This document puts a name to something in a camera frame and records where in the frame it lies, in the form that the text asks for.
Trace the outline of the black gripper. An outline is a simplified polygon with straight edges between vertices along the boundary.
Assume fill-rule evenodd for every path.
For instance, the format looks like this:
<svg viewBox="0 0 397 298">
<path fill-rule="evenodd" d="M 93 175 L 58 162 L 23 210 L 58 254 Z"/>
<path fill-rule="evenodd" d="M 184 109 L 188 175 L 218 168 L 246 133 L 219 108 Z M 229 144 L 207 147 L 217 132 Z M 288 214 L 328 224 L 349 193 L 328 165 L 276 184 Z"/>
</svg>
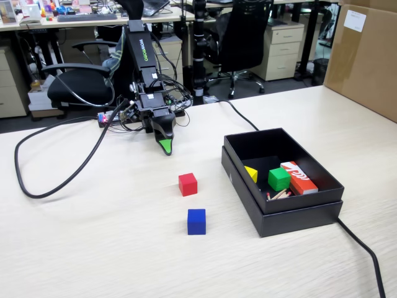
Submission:
<svg viewBox="0 0 397 298">
<path fill-rule="evenodd" d="M 176 124 L 175 113 L 168 107 L 143 107 L 137 104 L 138 116 L 146 132 L 154 132 L 156 141 L 166 155 L 172 154 L 172 139 Z"/>
</svg>

